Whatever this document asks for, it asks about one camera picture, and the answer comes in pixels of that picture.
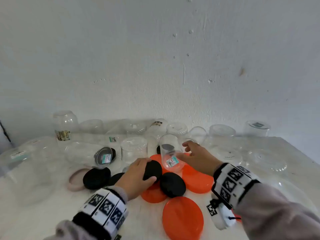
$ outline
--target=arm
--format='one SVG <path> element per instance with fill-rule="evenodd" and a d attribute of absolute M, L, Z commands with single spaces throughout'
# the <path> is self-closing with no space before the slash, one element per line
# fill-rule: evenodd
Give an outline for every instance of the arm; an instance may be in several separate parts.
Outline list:
<path fill-rule="evenodd" d="M 111 240 L 128 215 L 126 203 L 149 188 L 156 177 L 143 180 L 150 158 L 138 158 L 114 186 L 99 189 L 80 208 L 72 221 L 62 221 L 56 234 L 45 240 Z"/>
<path fill-rule="evenodd" d="M 277 189 L 260 183 L 245 168 L 222 163 L 198 144 L 187 141 L 183 146 L 186 152 L 192 153 L 190 156 L 181 153 L 177 157 L 194 169 L 213 175 L 213 193 L 241 216 L 250 240 L 320 239 L 320 219 L 308 209 L 288 201 Z M 232 178 L 231 171 L 241 177 Z M 226 179 L 230 179 L 231 192 L 226 191 Z"/>

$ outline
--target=table surface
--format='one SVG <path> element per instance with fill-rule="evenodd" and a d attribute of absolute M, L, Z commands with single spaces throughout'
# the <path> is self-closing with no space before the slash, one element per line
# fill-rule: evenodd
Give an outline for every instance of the table surface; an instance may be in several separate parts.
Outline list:
<path fill-rule="evenodd" d="M 235 138 L 242 143 L 244 138 Z M 259 138 L 249 143 L 258 145 Z M 288 164 L 288 179 L 313 201 L 320 209 L 320 166 L 280 137 L 264 138 L 267 147 L 282 157 Z M 55 182 L 55 190 L 46 200 L 28 206 L 18 207 L 14 196 L 3 178 L 0 178 L 0 238 L 38 240 L 54 234 L 55 226 L 62 220 L 69 219 L 77 213 L 79 207 L 92 195 L 93 191 L 82 190 L 70 192 L 66 188 L 69 176 L 79 168 L 70 165 L 64 159 L 57 159 L 50 165 Z M 210 193 L 196 194 L 189 190 L 185 197 L 192 199 L 200 207 L 204 227 L 201 239 L 248 239 L 241 223 L 226 230 L 215 228 L 206 209 Z M 162 227 L 162 210 L 169 199 L 157 204 L 145 202 L 140 196 L 127 207 L 129 216 L 119 230 L 122 239 L 169 239 Z"/>

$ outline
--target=hand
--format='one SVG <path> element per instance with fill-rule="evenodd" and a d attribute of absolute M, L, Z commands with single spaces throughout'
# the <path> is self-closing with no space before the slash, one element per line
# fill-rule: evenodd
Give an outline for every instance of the hand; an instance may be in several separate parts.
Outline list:
<path fill-rule="evenodd" d="M 116 182 L 115 186 L 121 187 L 126 192 L 128 200 L 137 198 L 157 180 L 156 176 L 152 176 L 145 181 L 143 180 L 146 164 L 149 161 L 151 161 L 150 158 L 138 158 Z"/>
<path fill-rule="evenodd" d="M 208 174 L 210 176 L 214 175 L 214 172 L 223 162 L 218 160 L 216 157 L 210 154 L 204 147 L 200 146 L 193 141 L 186 141 L 182 144 L 186 147 L 185 151 L 190 152 L 190 155 L 184 153 L 177 153 L 176 157 L 181 161 L 186 162 L 195 170 Z"/>

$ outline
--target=white wall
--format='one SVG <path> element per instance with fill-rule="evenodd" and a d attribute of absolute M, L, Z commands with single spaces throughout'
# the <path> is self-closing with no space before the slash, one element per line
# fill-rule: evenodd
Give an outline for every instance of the white wall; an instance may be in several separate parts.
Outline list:
<path fill-rule="evenodd" d="M 0 119 L 16 144 L 52 133 L 59 109 L 239 133 L 259 119 L 320 162 L 319 10 L 320 0 L 1 0 Z"/>

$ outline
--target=right hand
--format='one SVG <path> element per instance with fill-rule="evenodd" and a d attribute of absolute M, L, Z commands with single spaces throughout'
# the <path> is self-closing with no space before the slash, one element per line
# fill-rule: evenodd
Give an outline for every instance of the right hand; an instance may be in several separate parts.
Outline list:
<path fill-rule="evenodd" d="M 223 162 L 210 154 L 204 147 L 193 141 L 186 141 L 182 144 L 186 147 L 185 151 L 190 152 L 190 155 L 184 153 L 177 153 L 176 157 L 181 161 L 186 162 L 195 170 L 210 175 L 213 177 L 214 172 Z"/>

